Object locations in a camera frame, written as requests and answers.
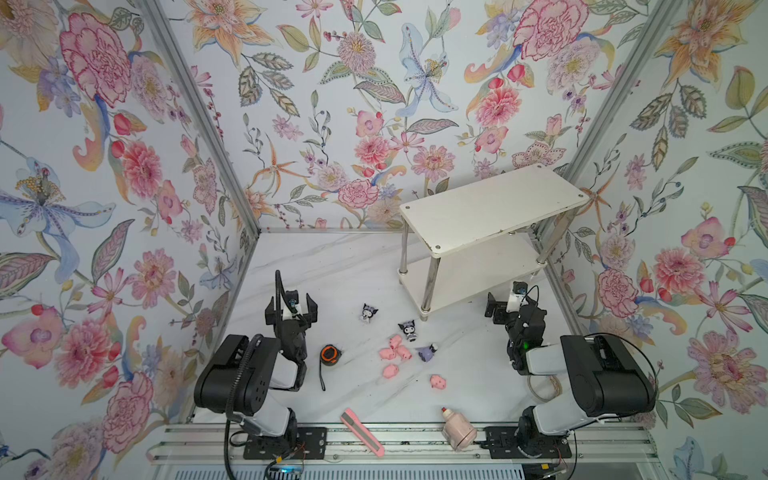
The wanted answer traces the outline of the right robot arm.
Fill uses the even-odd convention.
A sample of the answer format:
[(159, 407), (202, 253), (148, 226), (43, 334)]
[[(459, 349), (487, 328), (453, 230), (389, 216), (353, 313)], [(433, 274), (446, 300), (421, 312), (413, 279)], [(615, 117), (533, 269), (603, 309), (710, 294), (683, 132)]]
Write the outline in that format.
[(545, 345), (546, 311), (527, 295), (506, 301), (488, 295), (485, 316), (505, 328), (507, 355), (518, 374), (568, 377), (568, 394), (521, 414), (515, 432), (520, 447), (531, 450), (545, 441), (561, 441), (578, 428), (647, 413), (655, 406), (656, 389), (621, 337), (563, 335)]

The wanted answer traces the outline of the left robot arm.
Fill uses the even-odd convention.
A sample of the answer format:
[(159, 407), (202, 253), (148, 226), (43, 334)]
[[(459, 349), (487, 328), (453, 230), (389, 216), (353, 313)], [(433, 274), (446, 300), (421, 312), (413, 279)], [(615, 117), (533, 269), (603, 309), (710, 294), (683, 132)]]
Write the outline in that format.
[(310, 295), (300, 298), (290, 290), (273, 297), (265, 318), (274, 335), (228, 335), (197, 379), (195, 406), (224, 415), (253, 436), (295, 438), (295, 413), (271, 392), (301, 388), (307, 372), (306, 332), (317, 316)]

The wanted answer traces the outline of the Kuromi figure black purple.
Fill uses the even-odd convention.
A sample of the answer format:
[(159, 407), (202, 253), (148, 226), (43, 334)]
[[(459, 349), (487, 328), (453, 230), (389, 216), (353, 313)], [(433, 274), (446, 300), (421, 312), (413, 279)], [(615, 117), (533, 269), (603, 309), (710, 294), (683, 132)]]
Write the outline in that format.
[(379, 309), (365, 303), (361, 309), (360, 319), (362, 322), (368, 324), (371, 322), (371, 320), (374, 318), (374, 316), (378, 313)]

